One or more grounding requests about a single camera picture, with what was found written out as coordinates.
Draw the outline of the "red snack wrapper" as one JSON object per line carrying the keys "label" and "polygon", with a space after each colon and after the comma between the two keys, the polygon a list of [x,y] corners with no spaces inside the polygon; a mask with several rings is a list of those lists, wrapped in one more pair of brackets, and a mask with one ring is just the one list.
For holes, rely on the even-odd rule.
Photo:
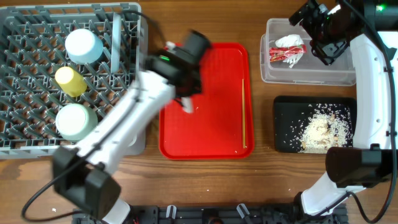
{"label": "red snack wrapper", "polygon": [[304,44],[291,47],[271,47],[269,49],[270,62],[285,60],[293,55],[304,54],[307,47]]}

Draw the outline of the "red plastic tray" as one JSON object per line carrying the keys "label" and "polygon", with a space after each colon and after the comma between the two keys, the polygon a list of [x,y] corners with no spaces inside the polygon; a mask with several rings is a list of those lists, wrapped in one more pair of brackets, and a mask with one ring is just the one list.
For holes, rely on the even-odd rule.
{"label": "red plastic tray", "polygon": [[[244,79],[246,148],[242,138]],[[239,43],[214,43],[201,66],[202,93],[193,113],[175,101],[159,113],[159,150],[171,160],[243,159],[254,150],[251,77],[247,50]]]}

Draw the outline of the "small light blue bowl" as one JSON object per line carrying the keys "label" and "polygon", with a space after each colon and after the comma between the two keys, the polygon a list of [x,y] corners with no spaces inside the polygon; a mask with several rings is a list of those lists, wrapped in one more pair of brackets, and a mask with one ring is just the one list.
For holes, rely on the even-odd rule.
{"label": "small light blue bowl", "polygon": [[93,63],[103,54],[103,42],[87,29],[77,29],[69,33],[65,48],[70,60],[79,65]]}

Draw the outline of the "light green bowl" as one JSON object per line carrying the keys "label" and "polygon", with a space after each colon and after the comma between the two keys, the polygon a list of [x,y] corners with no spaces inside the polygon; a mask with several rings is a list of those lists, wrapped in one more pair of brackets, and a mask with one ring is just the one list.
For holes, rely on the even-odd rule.
{"label": "light green bowl", "polygon": [[64,106],[55,119],[61,137],[71,142],[84,139],[97,124],[96,113],[91,108],[76,103]]}

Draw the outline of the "yellow plastic cup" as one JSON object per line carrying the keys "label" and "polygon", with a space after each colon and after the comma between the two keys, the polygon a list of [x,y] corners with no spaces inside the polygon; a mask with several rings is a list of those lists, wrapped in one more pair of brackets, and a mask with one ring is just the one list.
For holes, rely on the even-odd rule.
{"label": "yellow plastic cup", "polygon": [[60,67],[55,73],[55,81],[66,94],[72,97],[82,95],[87,89],[83,77],[71,67]]}

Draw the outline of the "leftover rice with scraps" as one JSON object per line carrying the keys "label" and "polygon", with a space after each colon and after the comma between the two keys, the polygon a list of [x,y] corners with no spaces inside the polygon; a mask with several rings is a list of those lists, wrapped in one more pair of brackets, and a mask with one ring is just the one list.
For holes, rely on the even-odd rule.
{"label": "leftover rice with scraps", "polygon": [[325,154],[331,147],[351,147],[353,124],[350,108],[336,103],[311,103],[290,122],[282,142],[294,152]]}

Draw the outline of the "black plastic tray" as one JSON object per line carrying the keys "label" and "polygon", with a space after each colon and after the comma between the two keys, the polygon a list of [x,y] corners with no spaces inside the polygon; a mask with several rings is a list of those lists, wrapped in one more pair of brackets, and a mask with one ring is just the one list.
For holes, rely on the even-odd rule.
{"label": "black plastic tray", "polygon": [[356,126],[356,100],[344,97],[320,97],[320,96],[278,96],[274,100],[274,141],[275,148],[279,152],[299,153],[289,149],[282,141],[292,135],[288,130],[291,121],[299,118],[299,112],[309,112],[304,106],[311,103],[336,103],[343,104],[350,108],[353,133]]}

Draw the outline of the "white napkin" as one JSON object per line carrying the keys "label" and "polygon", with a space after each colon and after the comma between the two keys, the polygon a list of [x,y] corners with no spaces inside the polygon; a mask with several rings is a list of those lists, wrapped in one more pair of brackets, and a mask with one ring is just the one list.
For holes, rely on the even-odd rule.
{"label": "white napkin", "polygon": [[[275,41],[276,47],[295,47],[302,44],[304,44],[304,42],[297,34],[290,34]],[[283,62],[289,63],[289,68],[292,68],[302,58],[302,56],[303,53],[295,54],[284,59]]]}

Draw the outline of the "large light blue plate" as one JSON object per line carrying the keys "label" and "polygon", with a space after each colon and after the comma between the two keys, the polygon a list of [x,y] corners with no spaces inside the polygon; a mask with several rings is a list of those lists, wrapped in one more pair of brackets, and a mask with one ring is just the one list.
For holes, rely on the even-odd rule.
{"label": "large light blue plate", "polygon": [[111,73],[119,70],[121,48],[121,16],[118,13],[113,15],[112,44],[111,44]]}

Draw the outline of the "white plastic fork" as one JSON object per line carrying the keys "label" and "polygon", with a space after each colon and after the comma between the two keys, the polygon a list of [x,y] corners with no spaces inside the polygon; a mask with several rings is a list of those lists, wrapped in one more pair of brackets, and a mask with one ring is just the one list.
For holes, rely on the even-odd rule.
{"label": "white plastic fork", "polygon": [[193,103],[190,97],[181,97],[181,103],[184,112],[193,113]]}

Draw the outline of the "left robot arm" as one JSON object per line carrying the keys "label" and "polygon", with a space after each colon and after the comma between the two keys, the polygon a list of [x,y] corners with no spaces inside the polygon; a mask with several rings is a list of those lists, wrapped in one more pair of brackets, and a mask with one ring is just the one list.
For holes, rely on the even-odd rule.
{"label": "left robot arm", "polygon": [[60,147],[53,155],[53,186],[56,193],[79,211],[106,223],[131,220],[131,206],[120,199],[121,186],[113,179],[119,162],[134,136],[167,104],[201,92],[200,65],[204,53],[160,50],[147,57],[145,69],[89,135],[73,149]]}

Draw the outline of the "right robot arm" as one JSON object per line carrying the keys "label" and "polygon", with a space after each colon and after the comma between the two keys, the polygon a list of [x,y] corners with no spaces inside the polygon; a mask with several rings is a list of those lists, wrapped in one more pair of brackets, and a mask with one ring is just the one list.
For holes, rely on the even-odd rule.
{"label": "right robot arm", "polygon": [[397,183],[397,2],[340,1],[330,12],[307,1],[289,19],[311,37],[313,54],[332,64],[351,51],[356,74],[357,116],[351,147],[331,147],[326,171],[295,197],[299,220],[318,220],[358,192],[389,182],[380,220]]}

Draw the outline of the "wooden chopstick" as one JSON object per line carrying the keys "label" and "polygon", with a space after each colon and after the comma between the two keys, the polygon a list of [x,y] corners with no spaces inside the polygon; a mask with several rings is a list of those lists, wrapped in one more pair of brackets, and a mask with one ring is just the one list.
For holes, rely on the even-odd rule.
{"label": "wooden chopstick", "polygon": [[245,109],[245,91],[244,91],[244,79],[241,83],[241,96],[242,96],[242,138],[243,148],[246,148],[246,109]]}

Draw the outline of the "clear plastic bin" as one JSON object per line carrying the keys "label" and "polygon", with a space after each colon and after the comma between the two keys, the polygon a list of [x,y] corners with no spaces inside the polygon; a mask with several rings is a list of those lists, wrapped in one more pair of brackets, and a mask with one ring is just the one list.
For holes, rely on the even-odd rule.
{"label": "clear plastic bin", "polygon": [[329,86],[353,86],[356,83],[349,49],[330,66],[324,65],[311,52],[305,53],[292,68],[283,61],[270,62],[269,49],[275,47],[275,41],[290,34],[299,35],[307,50],[310,50],[311,37],[301,26],[290,25],[288,19],[272,18],[267,21],[266,33],[261,37],[260,47],[261,77],[264,82]]}

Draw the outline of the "grey dishwasher rack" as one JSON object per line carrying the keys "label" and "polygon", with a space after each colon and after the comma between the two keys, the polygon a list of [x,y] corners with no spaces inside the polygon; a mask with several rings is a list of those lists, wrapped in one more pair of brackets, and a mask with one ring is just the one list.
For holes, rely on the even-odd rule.
{"label": "grey dishwasher rack", "polygon": [[[113,15],[121,16],[119,70],[111,73]],[[147,22],[136,2],[1,8],[1,158],[50,156],[67,143],[55,125],[61,108],[77,103],[103,119],[126,94],[147,55]],[[103,42],[93,63],[72,62],[67,35],[87,29]],[[76,70],[86,91],[72,97],[55,81],[60,67]]]}

